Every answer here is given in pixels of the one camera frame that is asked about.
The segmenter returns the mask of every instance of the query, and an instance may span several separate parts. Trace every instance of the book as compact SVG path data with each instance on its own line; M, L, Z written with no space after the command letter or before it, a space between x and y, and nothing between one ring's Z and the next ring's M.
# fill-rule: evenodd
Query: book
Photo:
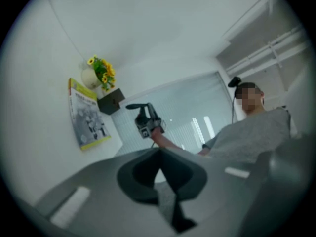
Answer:
M97 103L97 94L69 78L69 107L76 138L86 150L110 138Z

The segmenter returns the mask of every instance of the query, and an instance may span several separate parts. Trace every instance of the white vase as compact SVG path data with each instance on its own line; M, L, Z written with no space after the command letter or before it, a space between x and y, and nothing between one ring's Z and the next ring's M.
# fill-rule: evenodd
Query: white vase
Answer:
M81 73L81 79L83 84L89 89L95 89L101 85L101 82L92 68L84 69Z

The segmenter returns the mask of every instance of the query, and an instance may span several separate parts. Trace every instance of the yellow flowers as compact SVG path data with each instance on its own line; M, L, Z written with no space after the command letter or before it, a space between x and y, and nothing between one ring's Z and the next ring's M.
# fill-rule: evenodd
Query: yellow flowers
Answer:
M115 87L115 70L110 63L108 63L105 59L98 58L96 54L93 58L90 58L87 63L88 65L91 65L97 78L102 82L103 90L108 92L110 89Z
M110 64L109 67L107 67L107 71L109 76L114 77L115 76L115 70L112 68L112 65Z
M107 67L107 62L105 61L105 59L101 59L101 62L102 62L104 67Z
M108 82L108 78L105 75L103 75L101 81L102 81L102 83L107 83Z
M92 65L93 62L94 62L94 58L90 58L90 59L88 60L87 64L88 64L88 65Z

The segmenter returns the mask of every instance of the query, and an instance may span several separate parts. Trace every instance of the ceiling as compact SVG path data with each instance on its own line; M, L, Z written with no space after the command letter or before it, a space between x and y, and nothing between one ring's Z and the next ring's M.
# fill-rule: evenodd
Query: ceiling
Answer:
M309 62L315 63L314 51L307 48L303 52L277 64L243 78L244 82L254 82L265 94L265 108L274 109L285 105L285 97L290 86Z
M84 59L116 68L143 61L215 56L221 36L258 0L49 0Z
M231 45L216 58L226 69L299 25L300 21L287 1L277 0L271 15L266 5L255 20L230 39Z

